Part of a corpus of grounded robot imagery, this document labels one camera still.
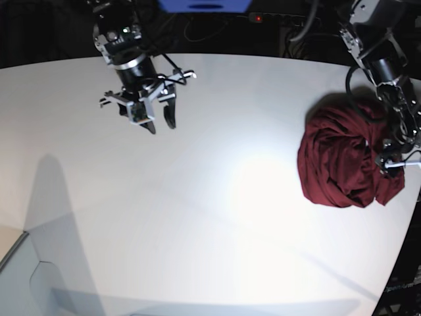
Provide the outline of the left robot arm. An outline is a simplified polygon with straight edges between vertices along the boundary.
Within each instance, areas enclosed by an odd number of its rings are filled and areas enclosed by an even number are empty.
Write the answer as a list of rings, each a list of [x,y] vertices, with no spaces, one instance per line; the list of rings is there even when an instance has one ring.
[[[349,104],[366,122],[389,126],[391,137],[383,141],[375,164],[381,173],[392,177],[407,166],[420,165],[420,161],[402,158],[420,149],[420,102],[405,70],[407,57],[393,35],[407,6],[408,1],[353,1],[339,30],[356,62],[345,79]],[[350,83],[358,69],[374,85],[384,116],[376,118],[357,104]]]

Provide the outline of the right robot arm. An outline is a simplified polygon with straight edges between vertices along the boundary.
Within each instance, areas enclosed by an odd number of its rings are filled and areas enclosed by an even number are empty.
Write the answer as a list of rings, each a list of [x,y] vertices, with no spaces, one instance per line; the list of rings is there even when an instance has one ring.
[[[135,1],[88,1],[95,24],[93,42],[107,66],[119,77],[122,89],[107,91],[99,100],[100,107],[118,106],[119,114],[131,124],[155,134],[153,102],[164,105],[163,115],[169,128],[176,128],[176,87],[184,86],[197,75],[182,70],[168,55],[164,59],[172,74],[158,73],[152,61],[161,54],[157,43],[145,30]]]

